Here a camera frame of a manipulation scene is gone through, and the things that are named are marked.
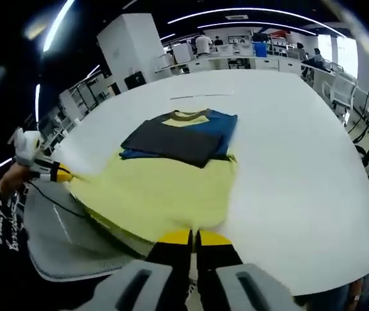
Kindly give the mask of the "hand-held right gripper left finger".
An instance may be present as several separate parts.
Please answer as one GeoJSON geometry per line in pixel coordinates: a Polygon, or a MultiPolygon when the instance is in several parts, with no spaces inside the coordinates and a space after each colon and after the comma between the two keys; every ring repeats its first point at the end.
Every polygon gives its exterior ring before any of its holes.
{"type": "Polygon", "coordinates": [[[163,235],[144,260],[133,260],[95,291],[96,310],[187,310],[193,232],[163,235]]]}

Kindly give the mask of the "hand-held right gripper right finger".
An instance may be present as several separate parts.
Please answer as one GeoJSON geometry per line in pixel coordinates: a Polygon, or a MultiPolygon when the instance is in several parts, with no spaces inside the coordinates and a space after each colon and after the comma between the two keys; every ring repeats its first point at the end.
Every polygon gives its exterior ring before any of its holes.
{"type": "Polygon", "coordinates": [[[198,292],[204,310],[297,310],[289,289],[245,264],[226,237],[199,230],[195,242],[198,292]]]}

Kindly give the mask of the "person's left hand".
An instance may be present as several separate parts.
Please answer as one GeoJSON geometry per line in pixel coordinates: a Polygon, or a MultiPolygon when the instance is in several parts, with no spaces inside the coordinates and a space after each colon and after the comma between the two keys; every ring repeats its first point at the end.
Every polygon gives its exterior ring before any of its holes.
{"type": "Polygon", "coordinates": [[[7,197],[10,193],[18,190],[24,182],[32,179],[30,167],[14,163],[0,179],[0,193],[7,197]]]}

